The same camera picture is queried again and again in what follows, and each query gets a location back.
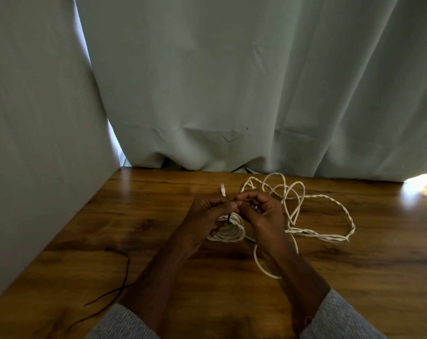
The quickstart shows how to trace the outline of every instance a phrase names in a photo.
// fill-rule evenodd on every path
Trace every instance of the person's right hand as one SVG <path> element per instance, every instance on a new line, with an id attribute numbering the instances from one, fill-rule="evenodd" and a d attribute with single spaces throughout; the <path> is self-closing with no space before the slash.
<path id="1" fill-rule="evenodd" d="M 244 201 L 239 206 L 240 215 L 251 224 L 260 249 L 273 255 L 281 247 L 290 245 L 281 201 L 259 189 L 246 190 L 235 199 Z"/>

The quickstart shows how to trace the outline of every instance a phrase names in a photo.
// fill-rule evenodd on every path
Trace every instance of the gray knit sweater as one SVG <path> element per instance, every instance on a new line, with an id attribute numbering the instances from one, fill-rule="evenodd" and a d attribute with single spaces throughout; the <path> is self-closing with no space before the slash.
<path id="1" fill-rule="evenodd" d="M 87 339 L 158 339 L 129 309 L 113 306 L 86 336 Z M 385 338 L 336 291 L 330 290 L 301 339 Z"/>

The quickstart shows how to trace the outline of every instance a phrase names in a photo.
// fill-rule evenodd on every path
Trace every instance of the person's left hand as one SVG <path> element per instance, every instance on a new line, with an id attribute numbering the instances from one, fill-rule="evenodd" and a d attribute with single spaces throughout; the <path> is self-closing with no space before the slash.
<path id="1" fill-rule="evenodd" d="M 223 215 L 238 213 L 241 203 L 220 194 L 197 195 L 181 225 L 172 235 L 172 240 L 184 245 L 189 255 L 194 254 L 207 236 L 215 235 L 224 224 L 216 220 Z"/>

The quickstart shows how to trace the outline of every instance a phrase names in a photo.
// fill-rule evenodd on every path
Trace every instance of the hand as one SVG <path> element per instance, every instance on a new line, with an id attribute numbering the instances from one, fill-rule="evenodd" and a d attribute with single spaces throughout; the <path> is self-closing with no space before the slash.
<path id="1" fill-rule="evenodd" d="M 260 249 L 272 256 L 279 248 L 290 245 L 281 201 L 259 189 L 247 190 L 235 199 L 243 201 L 239 205 L 240 215 L 251 224 Z"/>
<path id="2" fill-rule="evenodd" d="M 216 220 L 223 215 L 238 213 L 242 202 L 232 202 L 220 194 L 197 195 L 187 215 L 172 235 L 171 239 L 183 245 L 188 254 L 194 254 L 207 238 L 215 235 L 224 222 Z"/>

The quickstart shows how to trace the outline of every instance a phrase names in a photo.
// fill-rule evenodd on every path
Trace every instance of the wood grain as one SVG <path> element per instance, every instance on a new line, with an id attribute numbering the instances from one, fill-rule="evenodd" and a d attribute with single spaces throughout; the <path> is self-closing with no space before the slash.
<path id="1" fill-rule="evenodd" d="M 238 193 L 245 174 L 122 168 L 0 297 L 0 338 L 82 338 L 120 286 L 132 282 L 183 219 L 194 193 Z M 292 178 L 307 194 L 342 202 L 357 230 L 349 243 L 297 238 L 300 253 L 388 338 L 427 338 L 427 193 L 400 183 Z M 306 199 L 297 224 L 346 233 L 327 199 Z M 291 338 L 291 307 L 278 281 L 261 273 L 252 245 L 206 241 L 182 269 L 161 328 L 163 338 Z"/>

